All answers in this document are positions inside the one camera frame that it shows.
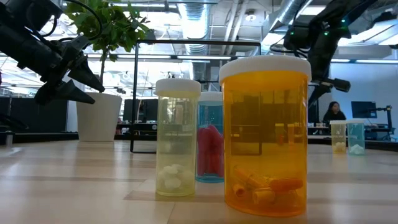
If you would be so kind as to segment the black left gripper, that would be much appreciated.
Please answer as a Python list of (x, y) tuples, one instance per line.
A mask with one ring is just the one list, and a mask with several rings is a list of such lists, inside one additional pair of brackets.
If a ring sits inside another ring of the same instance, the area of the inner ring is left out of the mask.
[(53, 41), (57, 49), (50, 59), (45, 73), (41, 74), (44, 85), (34, 96), (38, 105), (46, 105), (52, 100), (70, 100), (80, 103), (94, 104), (95, 100), (77, 88), (74, 80), (87, 85), (100, 93), (105, 91), (99, 78), (88, 66), (88, 57), (83, 49), (89, 44), (84, 36), (69, 41)]

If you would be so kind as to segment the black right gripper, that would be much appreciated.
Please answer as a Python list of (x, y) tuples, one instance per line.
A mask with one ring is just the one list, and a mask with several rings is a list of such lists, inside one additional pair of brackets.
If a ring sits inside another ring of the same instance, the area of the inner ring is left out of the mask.
[(324, 80), (316, 80), (315, 83), (317, 84), (315, 86), (315, 89), (312, 91), (312, 94), (310, 95), (310, 98), (308, 100), (308, 107), (310, 108), (311, 106), (314, 105), (314, 103), (325, 93), (330, 93), (332, 88), (335, 88), (339, 91), (342, 92), (349, 92), (351, 88), (351, 83), (346, 80), (341, 80), (339, 78), (335, 79), (330, 79), (326, 78)]

